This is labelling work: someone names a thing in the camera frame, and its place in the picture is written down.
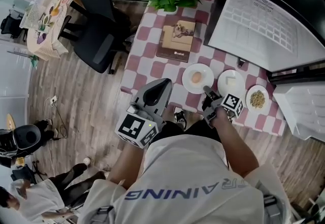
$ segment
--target black leggings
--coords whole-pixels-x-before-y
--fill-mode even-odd
[[[59,174],[55,177],[50,177],[49,179],[53,182],[57,190],[59,191],[61,198],[65,206],[71,205],[80,196],[82,196],[87,190],[89,190],[93,183],[102,179],[105,180],[105,175],[103,172],[97,172],[92,177],[79,182],[75,185],[66,188],[74,179],[83,174],[87,170],[87,165],[77,164],[71,168],[67,173]]]
[[[215,127],[210,128],[204,119],[194,123],[186,131],[183,131],[183,129],[176,123],[166,121],[166,125],[162,128],[162,131],[152,139],[151,143],[166,137],[173,137],[183,134],[207,137],[221,143],[217,129]]]
[[[41,131],[40,145],[45,145],[47,141],[53,139],[53,137],[54,137],[54,131],[45,130],[47,128],[48,124],[49,124],[49,122],[46,120],[42,120],[42,121],[35,123],[35,125]]]

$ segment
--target hand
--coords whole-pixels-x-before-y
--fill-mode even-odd
[[[73,216],[73,215],[75,215],[75,214],[71,211],[71,209],[70,209],[70,210],[67,210],[67,211],[64,213],[64,216],[65,216],[65,217],[71,217],[71,216]]]
[[[20,189],[18,189],[18,191],[19,191],[20,196],[22,196],[25,200],[27,200],[26,189],[20,188]]]
[[[217,128],[220,125],[230,123],[226,110],[223,107],[218,107],[217,116],[213,119],[212,124]]]

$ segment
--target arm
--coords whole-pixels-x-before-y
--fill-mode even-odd
[[[56,219],[59,217],[71,217],[73,216],[74,213],[72,213],[71,211],[67,211],[67,212],[44,212],[42,214],[43,219]]]
[[[217,117],[212,123],[218,131],[229,164],[235,173],[244,178],[259,167],[254,153],[240,138],[228,120],[224,108],[217,109]]]
[[[142,157],[143,149],[126,143],[121,155],[110,172],[108,180],[116,184],[125,180],[122,186],[125,189],[129,189],[138,178]]]
[[[26,190],[30,188],[30,181],[24,180],[21,188],[19,189],[20,195],[26,200],[27,199],[27,194]]]

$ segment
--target book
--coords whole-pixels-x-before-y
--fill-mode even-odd
[[[166,15],[156,56],[188,62],[195,25],[192,18]]]

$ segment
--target wooden floor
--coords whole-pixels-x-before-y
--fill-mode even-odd
[[[137,25],[146,4],[118,2],[116,6],[126,11],[133,25]],[[68,138],[49,142],[34,156],[40,161],[40,169],[49,176],[65,172],[89,156],[94,166],[80,178],[84,179],[98,169],[109,169],[121,152],[123,144],[114,134],[114,128],[131,100],[129,94],[119,90],[127,56],[122,54],[118,59],[115,75],[99,74],[75,55],[70,42],[63,43],[69,54],[61,59],[40,61],[32,72],[28,118],[30,123],[51,118],[59,129],[59,114],[55,107],[50,107],[49,100],[44,106],[45,115],[43,112],[45,99],[58,96],[57,107],[68,129]],[[166,110],[165,116],[172,117],[171,108]],[[190,118],[194,121],[198,116],[192,114]],[[324,184],[325,145],[314,140],[301,141],[293,137],[289,129],[282,137],[245,127],[236,129],[261,164],[272,163],[289,199],[308,207],[308,198],[315,199]]]

